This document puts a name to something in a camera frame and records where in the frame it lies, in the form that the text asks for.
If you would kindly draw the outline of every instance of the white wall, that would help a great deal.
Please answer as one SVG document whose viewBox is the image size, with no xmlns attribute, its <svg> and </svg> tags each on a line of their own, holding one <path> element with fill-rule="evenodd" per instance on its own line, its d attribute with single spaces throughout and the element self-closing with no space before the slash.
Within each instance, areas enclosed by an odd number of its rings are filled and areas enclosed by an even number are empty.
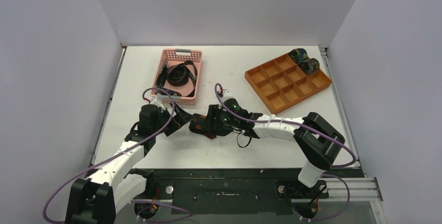
<svg viewBox="0 0 442 224">
<path fill-rule="evenodd" d="M 1 223 L 45 223 L 88 165 L 120 55 L 97 0 L 0 0 Z"/>
<path fill-rule="evenodd" d="M 441 223 L 442 0 L 356 0 L 329 49 L 389 224 Z"/>
<path fill-rule="evenodd" d="M 328 46 L 354 0 L 99 0 L 123 45 Z"/>
</svg>

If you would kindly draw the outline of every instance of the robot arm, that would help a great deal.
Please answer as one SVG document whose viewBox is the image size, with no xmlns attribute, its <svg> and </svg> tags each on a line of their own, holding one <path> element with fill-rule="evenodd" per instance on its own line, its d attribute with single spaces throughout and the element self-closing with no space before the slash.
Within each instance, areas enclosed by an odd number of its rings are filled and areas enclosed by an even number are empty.
<svg viewBox="0 0 442 224">
<path fill-rule="evenodd" d="M 301 123 L 331 136 L 342 144 L 345 143 L 344 137 L 318 113 L 309 113 L 303 118 L 280 118 L 262 113 L 249 113 L 239 106 L 228 90 L 218 92 L 218 96 L 224 106 L 236 115 L 252 121 L 233 116 L 221 105 L 210 105 L 206 117 L 193 115 L 199 120 L 191 122 L 190 131 L 213 137 L 213 135 L 225 136 L 235 130 L 251 138 L 278 138 L 297 142 L 307 158 L 298 180 L 308 188 L 313 187 L 322 174 L 332 167 L 341 147 L 321 136 L 317 138 L 308 129 L 292 123 Z"/>
<path fill-rule="evenodd" d="M 192 132 L 209 138 L 214 138 L 216 135 L 225 136 L 233 130 L 239 130 L 250 138 L 272 137 L 296 141 L 308 159 L 298 180 L 308 188 L 313 187 L 321 175 L 331 168 L 341 147 L 325 138 L 316 138 L 309 130 L 289 122 L 302 122 L 342 144 L 345 142 L 343 136 L 317 113 L 309 113 L 304 118 L 279 118 L 274 115 L 249 113 L 239 106 L 227 90 L 222 91 L 221 94 L 224 105 L 247 121 L 233 116 L 221 105 L 210 105 L 207 116 L 199 114 L 192 116 L 175 105 L 176 115 L 163 132 L 169 136 L 191 122 L 189 129 Z M 133 166 L 151 150 L 155 144 L 155 138 L 151 138 L 142 146 L 137 146 L 129 152 L 125 151 L 159 130 L 169 117 L 170 113 L 156 99 L 141 107 L 140 120 L 133 125 L 125 142 L 116 153 L 116 155 L 122 152 L 123 154 L 86 179 L 77 179 L 72 184 L 65 218 L 66 224 L 114 223 L 116 214 L 123 206 L 135 196 L 150 189 L 152 185 L 148 182 L 152 181 L 150 180 L 152 173 L 142 169 L 133 169 Z"/>
<path fill-rule="evenodd" d="M 166 136 L 193 119 L 178 105 L 175 105 L 175 113 L 172 121 L 163 130 Z M 159 130 L 169 118 L 170 113 L 156 98 L 150 104 L 141 107 L 140 120 L 133 125 L 115 154 L 119 156 L 86 179 L 79 178 L 72 184 L 66 224 L 114 223 L 116 214 L 131 199 L 146 190 L 151 173 L 133 169 L 133 166 L 152 149 L 155 137 L 128 152 L 126 150 Z"/>
</svg>

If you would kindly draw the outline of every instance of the orange compartment tray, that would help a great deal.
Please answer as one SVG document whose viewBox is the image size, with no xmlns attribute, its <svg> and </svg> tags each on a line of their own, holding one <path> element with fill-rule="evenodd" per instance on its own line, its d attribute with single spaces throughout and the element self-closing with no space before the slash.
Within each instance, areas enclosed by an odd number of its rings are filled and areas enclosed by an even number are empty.
<svg viewBox="0 0 442 224">
<path fill-rule="evenodd" d="M 288 54 L 246 71 L 245 79 L 272 114 L 302 102 L 332 83 L 322 70 L 305 75 Z"/>
</svg>

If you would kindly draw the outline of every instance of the tray compartment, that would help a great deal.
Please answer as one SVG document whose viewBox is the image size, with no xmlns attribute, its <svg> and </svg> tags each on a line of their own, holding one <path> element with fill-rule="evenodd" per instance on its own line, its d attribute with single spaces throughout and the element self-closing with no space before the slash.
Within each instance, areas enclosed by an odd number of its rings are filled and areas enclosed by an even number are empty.
<svg viewBox="0 0 442 224">
<path fill-rule="evenodd" d="M 285 70 L 284 73 L 286 73 L 293 82 L 297 82 L 306 77 L 304 71 L 297 65 Z"/>
<path fill-rule="evenodd" d="M 269 76 L 262 67 L 256 67 L 250 71 L 250 78 L 252 78 L 253 82 L 259 83 L 268 79 Z"/>
<path fill-rule="evenodd" d="M 268 96 L 279 90 L 276 83 L 272 81 L 270 78 L 259 83 L 258 89 L 264 96 Z"/>
<path fill-rule="evenodd" d="M 290 58 L 288 54 L 282 55 L 275 59 L 276 63 L 282 70 L 296 66 L 296 63 Z"/>
<path fill-rule="evenodd" d="M 293 81 L 284 72 L 272 76 L 271 80 L 274 81 L 280 89 L 286 87 L 287 85 L 293 84 Z"/>
<path fill-rule="evenodd" d="M 330 78 L 326 76 L 323 72 L 316 71 L 309 75 L 309 79 L 315 84 L 316 87 L 321 88 L 322 86 L 326 86 Z"/>
<path fill-rule="evenodd" d="M 281 91 L 277 91 L 275 93 L 270 94 L 269 96 L 267 96 L 267 99 L 269 100 L 271 106 L 274 109 L 282 108 L 289 103 L 289 100 Z"/>
<path fill-rule="evenodd" d="M 283 88 L 281 91 L 289 102 L 298 100 L 304 96 L 304 93 L 298 88 L 298 86 L 296 86 L 296 84 L 289 85 Z"/>
<path fill-rule="evenodd" d="M 316 85 L 308 77 L 295 82 L 295 85 L 304 95 L 311 94 L 317 89 Z"/>
<path fill-rule="evenodd" d="M 283 70 L 279 67 L 278 63 L 275 62 L 274 60 L 272 61 L 268 61 L 265 64 L 263 64 L 261 67 L 263 67 L 263 69 L 265 70 L 265 72 L 267 73 L 267 75 L 269 76 L 274 76 L 280 72 L 282 72 Z"/>
</svg>

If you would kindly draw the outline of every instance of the white tabletop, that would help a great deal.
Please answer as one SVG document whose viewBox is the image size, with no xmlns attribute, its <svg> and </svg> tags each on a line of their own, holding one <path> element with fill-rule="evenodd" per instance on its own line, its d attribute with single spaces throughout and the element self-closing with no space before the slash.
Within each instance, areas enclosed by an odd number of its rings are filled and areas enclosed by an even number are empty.
<svg viewBox="0 0 442 224">
<path fill-rule="evenodd" d="M 112 103 L 97 146 L 95 163 L 113 155 L 138 121 L 140 108 L 145 104 L 142 92 L 150 88 L 157 70 L 161 52 L 165 48 L 198 49 L 203 52 L 200 83 L 195 106 L 183 105 L 188 113 L 206 115 L 209 104 L 218 104 L 214 85 L 219 82 L 249 112 L 270 115 L 264 103 L 244 78 L 244 73 L 294 48 L 305 48 L 324 69 L 317 46 L 130 46 L 122 62 Z M 324 117 L 345 136 L 337 103 L 331 87 L 278 114 L 280 117 L 303 117 L 314 111 Z M 210 140 L 189 131 L 188 125 L 169 136 L 156 138 L 152 150 L 137 163 L 139 168 L 301 168 L 306 158 L 296 142 L 272 138 L 253 139 L 246 148 L 239 148 L 236 134 Z M 242 145 L 247 143 L 240 136 Z M 351 161 L 342 150 L 335 165 Z"/>
</svg>

